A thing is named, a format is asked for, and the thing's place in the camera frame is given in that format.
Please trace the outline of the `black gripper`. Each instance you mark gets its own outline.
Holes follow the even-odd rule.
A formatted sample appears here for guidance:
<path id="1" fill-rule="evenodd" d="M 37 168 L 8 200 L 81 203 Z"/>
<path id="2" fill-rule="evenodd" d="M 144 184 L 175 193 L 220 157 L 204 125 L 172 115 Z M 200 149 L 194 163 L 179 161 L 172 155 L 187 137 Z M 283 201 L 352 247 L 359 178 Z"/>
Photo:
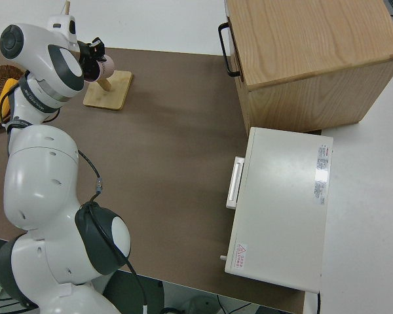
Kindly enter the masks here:
<path id="1" fill-rule="evenodd" d="M 99 37 L 91 43 L 77 41 L 80 49 L 79 63 L 81 65 L 89 61 L 106 62 L 105 45 Z"/>

